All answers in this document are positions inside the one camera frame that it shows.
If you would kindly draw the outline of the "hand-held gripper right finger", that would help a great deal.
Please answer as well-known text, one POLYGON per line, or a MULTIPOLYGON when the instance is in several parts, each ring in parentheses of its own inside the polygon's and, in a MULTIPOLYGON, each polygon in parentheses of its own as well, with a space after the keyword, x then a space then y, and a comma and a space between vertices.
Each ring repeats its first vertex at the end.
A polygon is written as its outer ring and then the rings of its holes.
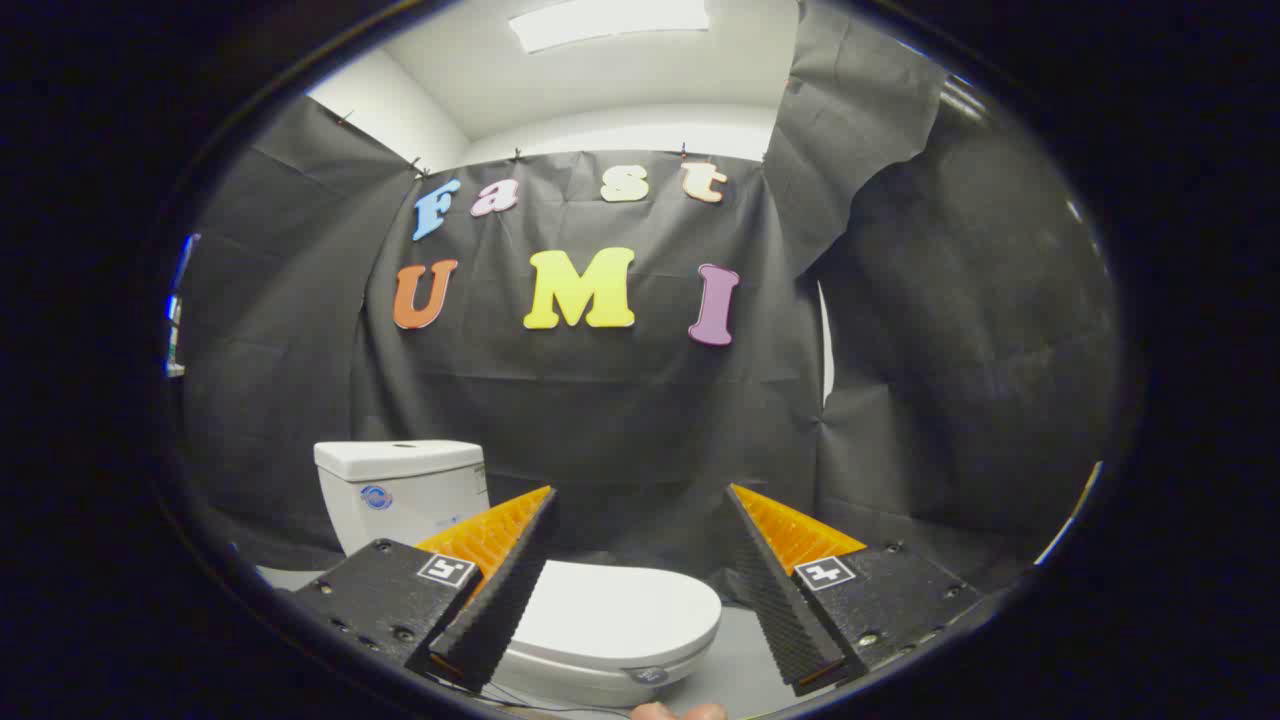
POLYGON ((744 486, 726 487, 722 515, 745 600, 797 697, 913 653, 984 598, 901 544, 867 544, 744 486))

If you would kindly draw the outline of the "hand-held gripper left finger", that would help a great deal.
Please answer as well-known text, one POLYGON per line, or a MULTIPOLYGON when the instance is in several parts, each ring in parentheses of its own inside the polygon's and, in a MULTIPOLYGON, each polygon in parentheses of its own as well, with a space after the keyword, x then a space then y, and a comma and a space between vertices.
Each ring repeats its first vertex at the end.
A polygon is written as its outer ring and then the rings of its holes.
POLYGON ((372 539, 292 597, 358 652, 477 693, 520 625, 558 518, 558 492, 543 486, 416 544, 372 539))

